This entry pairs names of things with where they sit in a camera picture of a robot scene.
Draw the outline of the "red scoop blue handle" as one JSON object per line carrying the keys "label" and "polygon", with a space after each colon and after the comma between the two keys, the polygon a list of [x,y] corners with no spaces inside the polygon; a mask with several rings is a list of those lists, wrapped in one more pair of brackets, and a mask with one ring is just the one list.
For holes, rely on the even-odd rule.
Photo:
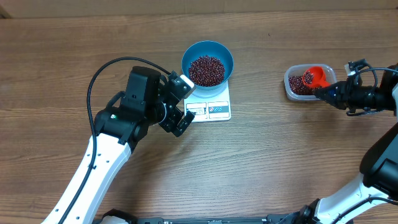
{"label": "red scoop blue handle", "polygon": [[310,67],[302,76],[302,82],[309,88],[325,88],[330,86],[326,80],[326,73],[321,67]]}

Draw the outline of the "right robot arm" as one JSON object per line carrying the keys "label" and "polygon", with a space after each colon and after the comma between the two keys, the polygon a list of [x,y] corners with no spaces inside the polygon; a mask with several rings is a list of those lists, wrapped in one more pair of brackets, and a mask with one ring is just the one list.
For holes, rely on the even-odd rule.
{"label": "right robot arm", "polygon": [[[348,116],[397,112],[397,65],[372,67],[365,59],[345,66],[347,79],[315,90],[315,96]],[[333,195],[316,199],[281,223],[352,223],[380,204],[397,205],[397,126],[365,153],[359,174]]]}

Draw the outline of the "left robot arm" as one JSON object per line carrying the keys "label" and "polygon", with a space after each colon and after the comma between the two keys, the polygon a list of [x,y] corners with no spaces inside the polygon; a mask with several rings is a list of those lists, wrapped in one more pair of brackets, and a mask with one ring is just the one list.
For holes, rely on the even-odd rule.
{"label": "left robot arm", "polygon": [[177,104],[195,85],[185,75],[164,76],[135,66],[125,91],[117,93],[94,120],[85,156],[45,223],[91,223],[116,174],[150,126],[179,137],[194,119]]}

